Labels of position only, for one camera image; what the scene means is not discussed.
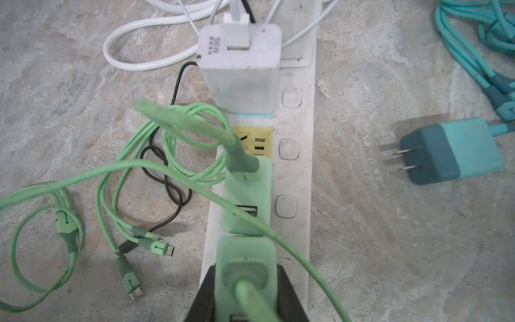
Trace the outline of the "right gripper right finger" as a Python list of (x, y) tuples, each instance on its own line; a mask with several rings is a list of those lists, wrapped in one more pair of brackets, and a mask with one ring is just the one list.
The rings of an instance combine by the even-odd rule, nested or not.
[(283, 266), (278, 265), (278, 315), (283, 322), (309, 322)]

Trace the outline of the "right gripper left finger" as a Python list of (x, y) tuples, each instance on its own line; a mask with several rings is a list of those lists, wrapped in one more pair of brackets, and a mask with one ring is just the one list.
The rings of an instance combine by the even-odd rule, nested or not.
[(214, 322), (215, 320), (215, 265), (212, 265), (201, 283), (184, 322)]

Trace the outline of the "green charger plug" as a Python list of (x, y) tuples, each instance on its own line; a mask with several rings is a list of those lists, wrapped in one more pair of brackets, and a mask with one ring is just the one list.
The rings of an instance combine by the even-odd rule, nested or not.
[[(260, 163), (257, 181), (240, 181), (234, 174), (227, 173), (224, 183), (224, 198), (250, 217), (270, 227), (272, 217), (273, 164), (270, 158), (258, 156)], [(242, 220), (227, 209), (222, 209), (221, 227), (227, 233), (244, 236), (262, 236), (253, 225)]]
[(279, 321), (276, 247), (265, 237), (224, 237), (215, 265), (216, 321)]

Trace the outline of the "white multicolour power strip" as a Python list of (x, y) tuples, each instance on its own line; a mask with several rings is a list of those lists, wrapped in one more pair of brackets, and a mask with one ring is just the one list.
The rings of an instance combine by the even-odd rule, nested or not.
[[(271, 24), (261, 14), (257, 24)], [(285, 47), (317, 25), (316, 18), (285, 42)], [(232, 114), (223, 110), (229, 123), (244, 139), (247, 152), (255, 152), (263, 137), (249, 135), (251, 127), (271, 131), (264, 155), (274, 166), (272, 229), (304, 257), (310, 255), (312, 156), (314, 136), (315, 56), (300, 68), (280, 68), (279, 90), (273, 114)]]

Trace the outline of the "teal charger plug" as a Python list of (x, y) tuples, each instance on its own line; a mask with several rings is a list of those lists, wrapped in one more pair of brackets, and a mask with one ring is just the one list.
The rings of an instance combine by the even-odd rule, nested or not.
[(396, 154), (416, 185), (454, 181), (504, 168), (495, 138), (513, 131), (513, 124), (489, 126), (482, 118), (436, 123), (406, 134)]

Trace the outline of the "white charger with black cable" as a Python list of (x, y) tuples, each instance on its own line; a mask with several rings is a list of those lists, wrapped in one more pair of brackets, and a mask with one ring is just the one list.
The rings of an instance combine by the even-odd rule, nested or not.
[[(323, 10), (323, 1), (276, 1), (266, 11), (266, 21), (282, 30), (282, 41), (304, 30)], [(307, 67), (315, 56), (317, 25), (282, 49), (280, 68)]]

